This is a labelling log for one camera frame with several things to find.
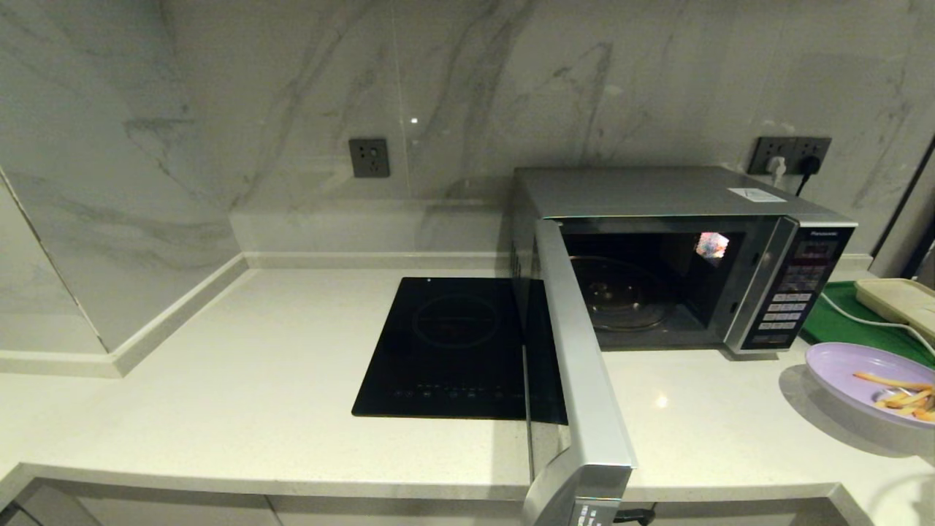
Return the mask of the silver Panasonic microwave oven body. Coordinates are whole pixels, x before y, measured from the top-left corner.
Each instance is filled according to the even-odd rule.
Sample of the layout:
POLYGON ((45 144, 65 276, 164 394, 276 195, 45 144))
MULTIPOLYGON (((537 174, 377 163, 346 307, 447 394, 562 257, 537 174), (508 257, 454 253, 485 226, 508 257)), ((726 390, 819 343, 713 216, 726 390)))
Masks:
POLYGON ((525 167, 515 170, 508 212, 512 283, 518 247, 530 242, 534 221, 548 219, 570 258, 625 261, 667 284, 674 313, 640 332, 593 327, 604 351, 789 349, 858 226, 721 167, 525 167), (728 188, 761 188, 786 202, 754 203, 728 188))

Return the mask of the grey single wall socket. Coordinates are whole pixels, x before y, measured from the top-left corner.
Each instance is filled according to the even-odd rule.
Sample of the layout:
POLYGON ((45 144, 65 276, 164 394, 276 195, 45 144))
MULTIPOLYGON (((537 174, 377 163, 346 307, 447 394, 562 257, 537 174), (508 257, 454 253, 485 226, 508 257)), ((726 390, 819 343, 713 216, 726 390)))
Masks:
POLYGON ((349 139, 348 152, 355 178, 388 178, 391 175, 385 139, 349 139))

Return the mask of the grey double wall socket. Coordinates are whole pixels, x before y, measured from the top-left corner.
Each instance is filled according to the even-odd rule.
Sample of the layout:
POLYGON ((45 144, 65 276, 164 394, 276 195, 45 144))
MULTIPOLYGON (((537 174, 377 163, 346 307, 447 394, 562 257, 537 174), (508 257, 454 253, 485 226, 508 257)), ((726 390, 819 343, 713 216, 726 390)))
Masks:
POLYGON ((784 156, 786 175, 801 175, 799 163, 809 154, 818 156, 824 163, 831 147, 831 137, 758 137, 752 150, 752 158, 746 167, 749 175, 768 175, 767 161, 772 156, 784 156))

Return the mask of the microwave door with dark glass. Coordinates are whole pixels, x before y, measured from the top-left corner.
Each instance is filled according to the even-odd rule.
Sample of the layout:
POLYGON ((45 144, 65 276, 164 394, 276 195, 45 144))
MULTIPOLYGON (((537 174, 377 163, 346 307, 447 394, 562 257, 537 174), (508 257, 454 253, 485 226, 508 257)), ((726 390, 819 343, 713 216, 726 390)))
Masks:
POLYGON ((534 221, 518 247, 530 486, 523 526, 651 526, 622 502, 636 456, 560 226, 534 221))

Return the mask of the beige power strip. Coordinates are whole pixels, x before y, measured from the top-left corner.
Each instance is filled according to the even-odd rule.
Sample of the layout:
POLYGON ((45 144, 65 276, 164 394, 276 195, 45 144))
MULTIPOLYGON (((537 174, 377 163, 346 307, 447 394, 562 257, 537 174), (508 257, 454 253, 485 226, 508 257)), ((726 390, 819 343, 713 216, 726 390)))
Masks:
POLYGON ((935 290, 902 278, 855 282, 856 299, 878 316, 907 325, 935 347, 935 290))

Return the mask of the glass microwave turntable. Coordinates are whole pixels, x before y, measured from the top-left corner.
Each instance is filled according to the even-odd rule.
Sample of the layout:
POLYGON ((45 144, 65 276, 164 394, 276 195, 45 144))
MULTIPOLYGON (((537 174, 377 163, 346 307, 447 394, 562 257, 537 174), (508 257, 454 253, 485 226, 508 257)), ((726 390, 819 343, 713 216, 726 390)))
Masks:
POLYGON ((570 260, 595 329, 640 332, 661 325, 676 309, 667 284, 639 266, 601 256, 570 260))

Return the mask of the black induction cooktop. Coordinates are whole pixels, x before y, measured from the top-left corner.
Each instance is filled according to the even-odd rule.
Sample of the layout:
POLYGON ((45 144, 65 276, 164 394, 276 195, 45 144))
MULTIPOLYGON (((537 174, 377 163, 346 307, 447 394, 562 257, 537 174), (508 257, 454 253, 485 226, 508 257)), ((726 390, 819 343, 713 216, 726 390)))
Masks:
POLYGON ((507 278, 404 277, 351 412, 523 422, 523 344, 507 278))

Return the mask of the green plastic tray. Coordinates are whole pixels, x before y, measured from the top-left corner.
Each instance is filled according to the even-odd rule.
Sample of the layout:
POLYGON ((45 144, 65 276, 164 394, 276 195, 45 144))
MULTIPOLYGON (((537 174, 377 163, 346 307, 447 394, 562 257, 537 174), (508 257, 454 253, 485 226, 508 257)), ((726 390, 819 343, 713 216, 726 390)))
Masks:
POLYGON ((861 344, 911 359, 935 370, 935 355, 899 327, 882 327, 885 320, 856 299, 855 282, 828 284, 812 307, 799 336, 807 343, 861 344))

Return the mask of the grey angled cabinet panel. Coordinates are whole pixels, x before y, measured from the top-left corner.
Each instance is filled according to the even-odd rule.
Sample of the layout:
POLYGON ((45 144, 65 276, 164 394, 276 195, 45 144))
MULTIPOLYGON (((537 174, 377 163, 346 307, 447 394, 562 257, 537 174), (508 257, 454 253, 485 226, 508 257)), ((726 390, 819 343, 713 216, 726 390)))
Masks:
POLYGON ((103 526, 77 499, 51 482, 33 481, 0 510, 0 526, 103 526))

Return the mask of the grey cabinet door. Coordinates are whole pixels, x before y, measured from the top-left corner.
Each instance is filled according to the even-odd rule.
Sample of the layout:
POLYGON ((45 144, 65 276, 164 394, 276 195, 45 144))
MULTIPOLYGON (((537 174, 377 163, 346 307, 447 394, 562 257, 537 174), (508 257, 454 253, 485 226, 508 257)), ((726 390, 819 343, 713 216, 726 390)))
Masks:
POLYGON ((659 503, 651 526, 848 526, 827 499, 659 503))
POLYGON ((76 497, 103 526, 283 526, 263 496, 98 492, 76 497))

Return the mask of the purple plate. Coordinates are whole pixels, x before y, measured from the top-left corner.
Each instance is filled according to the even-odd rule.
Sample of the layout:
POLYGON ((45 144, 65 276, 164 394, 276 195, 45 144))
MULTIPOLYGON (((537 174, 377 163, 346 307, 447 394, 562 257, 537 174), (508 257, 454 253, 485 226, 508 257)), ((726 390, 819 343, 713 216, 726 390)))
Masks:
POLYGON ((894 381, 931 384, 935 370, 885 350, 851 343, 818 343, 807 349, 806 366, 828 393, 865 415, 882 422, 935 432, 935 422, 898 415, 895 408, 876 406, 885 385, 862 379, 858 373, 894 381))

